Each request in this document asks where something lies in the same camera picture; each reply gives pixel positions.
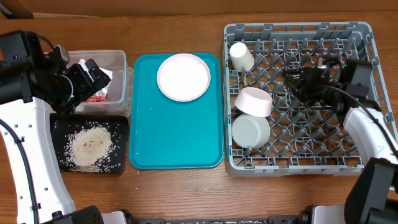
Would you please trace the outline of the red snack wrapper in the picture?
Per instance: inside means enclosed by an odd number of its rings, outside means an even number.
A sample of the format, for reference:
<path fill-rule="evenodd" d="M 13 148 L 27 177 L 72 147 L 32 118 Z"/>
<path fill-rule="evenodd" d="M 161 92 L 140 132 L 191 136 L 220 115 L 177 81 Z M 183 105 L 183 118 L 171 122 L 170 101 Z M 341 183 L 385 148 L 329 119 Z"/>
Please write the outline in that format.
<path fill-rule="evenodd" d="M 107 88 L 97 91 L 93 96 L 89 97 L 85 103 L 101 103 L 107 101 L 109 93 Z"/>

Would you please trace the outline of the white napkin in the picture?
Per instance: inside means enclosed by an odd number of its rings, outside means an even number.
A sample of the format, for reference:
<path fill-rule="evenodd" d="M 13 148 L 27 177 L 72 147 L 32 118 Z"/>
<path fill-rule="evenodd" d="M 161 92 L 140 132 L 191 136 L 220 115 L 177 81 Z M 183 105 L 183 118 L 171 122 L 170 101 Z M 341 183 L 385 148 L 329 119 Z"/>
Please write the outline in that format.
<path fill-rule="evenodd" d="M 99 67 L 92 58 L 88 60 L 80 59 L 78 64 L 93 82 L 101 78 L 104 82 L 109 83 L 113 77 L 112 71 Z"/>

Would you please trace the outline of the small pink saucer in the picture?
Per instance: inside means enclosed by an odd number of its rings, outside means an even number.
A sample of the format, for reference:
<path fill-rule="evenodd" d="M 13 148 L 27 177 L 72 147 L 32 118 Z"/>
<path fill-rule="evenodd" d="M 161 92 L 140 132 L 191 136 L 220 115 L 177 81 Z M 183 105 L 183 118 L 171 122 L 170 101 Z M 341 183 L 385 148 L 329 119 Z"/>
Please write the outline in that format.
<path fill-rule="evenodd" d="M 264 118 L 271 115 L 272 103 L 270 94 L 254 87 L 243 88 L 234 101 L 235 107 L 243 113 Z"/>

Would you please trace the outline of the pile of rice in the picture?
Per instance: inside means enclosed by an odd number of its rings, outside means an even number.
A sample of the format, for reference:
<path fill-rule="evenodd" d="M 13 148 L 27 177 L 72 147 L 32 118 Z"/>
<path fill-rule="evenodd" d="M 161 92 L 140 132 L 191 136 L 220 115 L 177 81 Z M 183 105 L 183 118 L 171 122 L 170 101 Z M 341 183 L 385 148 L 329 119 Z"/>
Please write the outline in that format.
<path fill-rule="evenodd" d="M 65 165 L 75 172 L 110 173 L 114 165 L 108 163 L 117 148 L 111 137 L 111 133 L 102 125 L 68 134 L 64 147 Z"/>

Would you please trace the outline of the white cup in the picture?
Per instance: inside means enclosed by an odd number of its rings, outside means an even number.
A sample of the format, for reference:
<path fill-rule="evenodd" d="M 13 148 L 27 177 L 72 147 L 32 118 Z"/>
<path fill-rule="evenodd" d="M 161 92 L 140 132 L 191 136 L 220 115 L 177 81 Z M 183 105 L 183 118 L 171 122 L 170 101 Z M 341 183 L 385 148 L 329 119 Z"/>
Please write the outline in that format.
<path fill-rule="evenodd" d="M 253 68 L 255 60 L 246 44 L 242 42 L 233 44 L 229 49 L 229 54 L 233 68 L 238 72 L 249 71 Z"/>

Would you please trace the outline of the grey bowl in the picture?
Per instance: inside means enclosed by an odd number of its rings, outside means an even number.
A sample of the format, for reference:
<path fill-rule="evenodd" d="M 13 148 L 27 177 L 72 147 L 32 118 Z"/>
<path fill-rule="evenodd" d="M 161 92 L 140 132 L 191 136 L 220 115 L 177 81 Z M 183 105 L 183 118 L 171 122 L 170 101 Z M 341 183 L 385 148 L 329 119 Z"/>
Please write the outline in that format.
<path fill-rule="evenodd" d="M 265 117 L 241 114 L 232 123 L 233 140 L 243 148 L 258 149 L 268 142 L 270 135 L 271 128 Z"/>

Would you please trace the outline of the large pink plate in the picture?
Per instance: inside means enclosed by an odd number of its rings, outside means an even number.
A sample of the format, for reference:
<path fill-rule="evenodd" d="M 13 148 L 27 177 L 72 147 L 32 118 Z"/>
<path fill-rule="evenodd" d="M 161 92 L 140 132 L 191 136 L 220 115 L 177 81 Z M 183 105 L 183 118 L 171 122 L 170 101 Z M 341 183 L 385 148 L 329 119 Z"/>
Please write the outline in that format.
<path fill-rule="evenodd" d="M 211 82 L 208 65 L 193 54 L 175 54 L 165 59 L 157 72 L 159 90 L 169 99 L 179 102 L 201 97 Z"/>

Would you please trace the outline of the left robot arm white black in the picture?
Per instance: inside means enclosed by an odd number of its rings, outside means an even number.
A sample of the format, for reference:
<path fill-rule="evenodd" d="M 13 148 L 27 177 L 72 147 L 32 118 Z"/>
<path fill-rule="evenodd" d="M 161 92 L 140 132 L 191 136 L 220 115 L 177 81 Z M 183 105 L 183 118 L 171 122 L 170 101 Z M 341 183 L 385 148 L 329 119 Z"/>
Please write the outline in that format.
<path fill-rule="evenodd" d="M 50 115 L 70 115 L 106 87 L 111 72 L 94 60 L 70 63 L 59 45 L 15 30 L 1 36 L 1 136 L 17 193 L 19 223 L 133 223 L 127 210 L 77 210 L 63 182 L 50 133 Z"/>

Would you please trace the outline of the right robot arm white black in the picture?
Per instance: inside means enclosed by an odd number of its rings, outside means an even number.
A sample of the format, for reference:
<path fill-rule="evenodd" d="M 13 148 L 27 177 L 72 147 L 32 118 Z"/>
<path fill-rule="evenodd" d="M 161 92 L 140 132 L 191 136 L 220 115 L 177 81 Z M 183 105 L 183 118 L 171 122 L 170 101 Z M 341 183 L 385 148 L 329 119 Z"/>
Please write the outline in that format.
<path fill-rule="evenodd" d="M 373 66 L 370 62 L 336 57 L 318 60 L 316 67 L 282 72 L 292 94 L 307 106 L 331 106 L 351 136 L 364 169 L 341 205 L 310 205 L 298 223 L 397 223 L 397 141 L 389 132 L 374 100 L 367 98 Z"/>

